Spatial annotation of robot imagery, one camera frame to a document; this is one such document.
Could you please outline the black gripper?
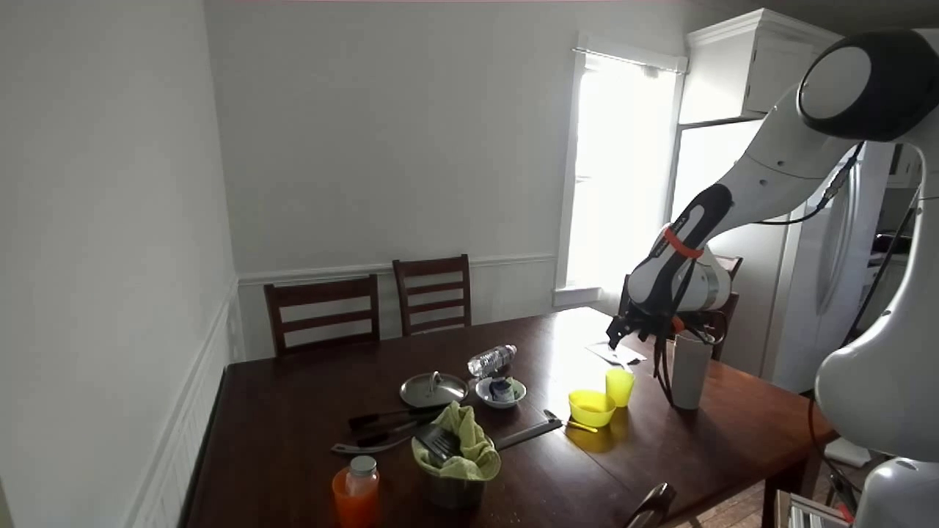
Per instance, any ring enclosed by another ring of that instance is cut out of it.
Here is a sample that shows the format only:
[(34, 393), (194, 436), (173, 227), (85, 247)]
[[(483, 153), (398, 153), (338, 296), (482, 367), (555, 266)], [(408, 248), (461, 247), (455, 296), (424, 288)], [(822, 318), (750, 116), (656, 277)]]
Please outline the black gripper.
[(661, 308), (634, 301), (631, 296), (619, 299), (619, 308), (605, 327), (606, 348), (617, 348), (627, 335), (646, 336), (671, 336), (671, 317)]

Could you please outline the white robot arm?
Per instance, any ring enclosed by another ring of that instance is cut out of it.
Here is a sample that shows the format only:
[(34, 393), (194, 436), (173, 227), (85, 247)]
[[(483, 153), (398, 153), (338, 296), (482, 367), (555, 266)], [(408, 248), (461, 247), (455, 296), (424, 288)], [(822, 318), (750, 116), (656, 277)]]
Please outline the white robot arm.
[(882, 28), (831, 44), (766, 115), (731, 169), (696, 194), (624, 274), (611, 339), (666, 339), (727, 296), (707, 239), (781, 216), (866, 141), (914, 153), (919, 216), (886, 311), (816, 371), (816, 402), (886, 461), (851, 528), (939, 528), (939, 28)]

